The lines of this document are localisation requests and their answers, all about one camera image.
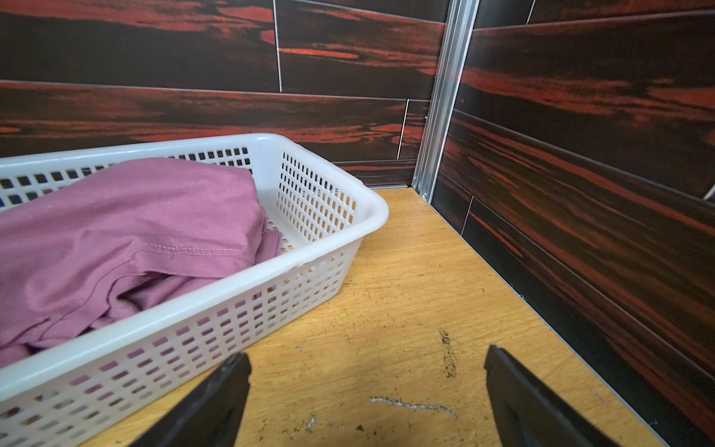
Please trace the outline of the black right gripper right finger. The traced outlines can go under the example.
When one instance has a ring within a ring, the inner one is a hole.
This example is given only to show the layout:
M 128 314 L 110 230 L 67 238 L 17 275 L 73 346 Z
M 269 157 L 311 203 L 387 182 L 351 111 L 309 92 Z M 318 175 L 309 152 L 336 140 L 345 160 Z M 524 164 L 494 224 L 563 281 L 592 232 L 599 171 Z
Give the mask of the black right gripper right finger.
M 616 445 L 503 348 L 489 346 L 484 369 L 502 445 Z

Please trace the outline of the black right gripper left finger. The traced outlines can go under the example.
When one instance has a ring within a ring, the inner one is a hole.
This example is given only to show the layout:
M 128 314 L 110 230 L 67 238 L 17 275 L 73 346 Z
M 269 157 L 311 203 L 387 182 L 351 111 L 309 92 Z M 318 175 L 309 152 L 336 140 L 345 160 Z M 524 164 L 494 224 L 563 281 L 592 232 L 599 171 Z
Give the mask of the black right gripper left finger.
M 232 355 L 132 444 L 233 446 L 251 389 L 250 376 L 249 356 Z

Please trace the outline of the magenta t-shirt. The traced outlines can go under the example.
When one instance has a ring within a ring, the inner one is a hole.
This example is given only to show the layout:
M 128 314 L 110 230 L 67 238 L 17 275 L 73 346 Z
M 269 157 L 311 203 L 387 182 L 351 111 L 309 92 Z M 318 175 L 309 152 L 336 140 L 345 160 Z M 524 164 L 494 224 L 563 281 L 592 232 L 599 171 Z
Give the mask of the magenta t-shirt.
M 1 363 L 271 260 L 247 169 L 126 161 L 1 215 Z

